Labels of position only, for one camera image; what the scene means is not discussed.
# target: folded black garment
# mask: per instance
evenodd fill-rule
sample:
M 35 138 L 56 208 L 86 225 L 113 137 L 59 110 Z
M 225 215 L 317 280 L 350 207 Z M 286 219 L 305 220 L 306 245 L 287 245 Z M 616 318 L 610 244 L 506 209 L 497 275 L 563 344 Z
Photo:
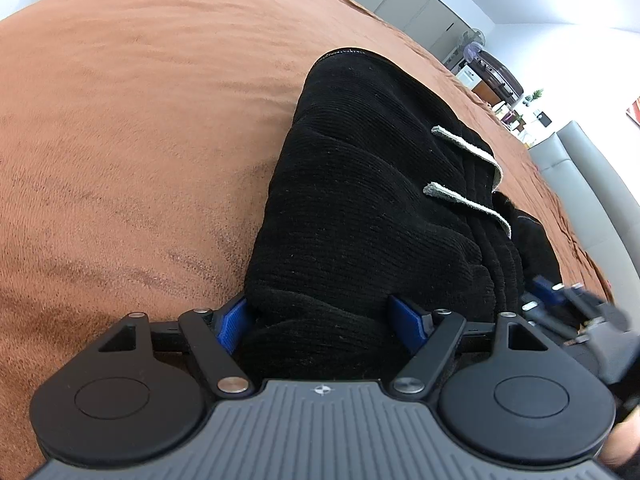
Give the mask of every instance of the folded black garment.
M 390 378 L 408 359 L 386 323 L 390 294 L 468 320 L 519 311 L 514 240 L 540 245 L 514 231 L 526 222 L 507 199 L 498 209 L 513 225 L 496 212 L 500 177 L 487 143 L 389 60 L 357 49 L 323 56 L 246 274 L 258 326 L 236 355 L 241 367 L 256 381 Z M 550 254 L 527 268 L 560 281 L 548 241 L 540 249 Z
M 544 276 L 552 283 L 562 283 L 560 265 L 540 220 L 516 209 L 500 192 L 494 192 L 493 203 L 494 209 L 511 226 L 511 241 L 520 254 L 525 283 L 529 283 L 536 276 Z

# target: blue gripper pad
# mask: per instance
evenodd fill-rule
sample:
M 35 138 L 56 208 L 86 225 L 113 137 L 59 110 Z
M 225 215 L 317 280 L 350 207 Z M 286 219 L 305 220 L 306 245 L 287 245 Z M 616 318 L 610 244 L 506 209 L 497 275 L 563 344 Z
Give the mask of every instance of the blue gripper pad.
M 388 300 L 388 320 L 411 355 L 427 342 L 422 316 L 395 296 L 390 296 Z
M 232 354 L 255 319 L 243 296 L 236 297 L 229 303 L 216 313 L 220 316 L 216 323 L 216 338 L 228 354 Z
M 536 276 L 531 280 L 529 290 L 535 297 L 540 298 L 547 306 L 561 305 L 566 301 L 562 289 L 553 290 L 555 284 L 546 280 L 542 276 Z

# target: gray sofa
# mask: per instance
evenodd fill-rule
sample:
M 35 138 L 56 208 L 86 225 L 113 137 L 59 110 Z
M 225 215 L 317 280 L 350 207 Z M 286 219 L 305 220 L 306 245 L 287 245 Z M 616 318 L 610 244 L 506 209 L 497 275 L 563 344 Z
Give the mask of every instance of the gray sofa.
M 575 121 L 529 150 L 583 248 L 640 330 L 640 206 Z

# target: logo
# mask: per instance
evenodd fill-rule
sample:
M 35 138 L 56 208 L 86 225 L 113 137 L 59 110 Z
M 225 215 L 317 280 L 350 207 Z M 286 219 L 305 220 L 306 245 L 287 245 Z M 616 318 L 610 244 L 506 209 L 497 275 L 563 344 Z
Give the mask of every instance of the logo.
M 320 384 L 320 386 L 316 386 L 314 388 L 315 393 L 323 397 L 330 394 L 333 390 L 333 388 L 327 386 L 326 384 Z

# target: brown blanket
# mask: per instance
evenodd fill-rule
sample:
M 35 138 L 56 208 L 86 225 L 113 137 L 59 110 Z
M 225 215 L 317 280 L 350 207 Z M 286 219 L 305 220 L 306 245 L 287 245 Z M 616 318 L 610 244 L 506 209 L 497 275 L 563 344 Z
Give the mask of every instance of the brown blanket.
M 524 147 L 351 0 L 44 0 L 0 22 L 0 478 L 41 462 L 31 394 L 91 338 L 240 290 L 305 75 L 352 45 L 478 131 L 564 279 L 603 293 Z

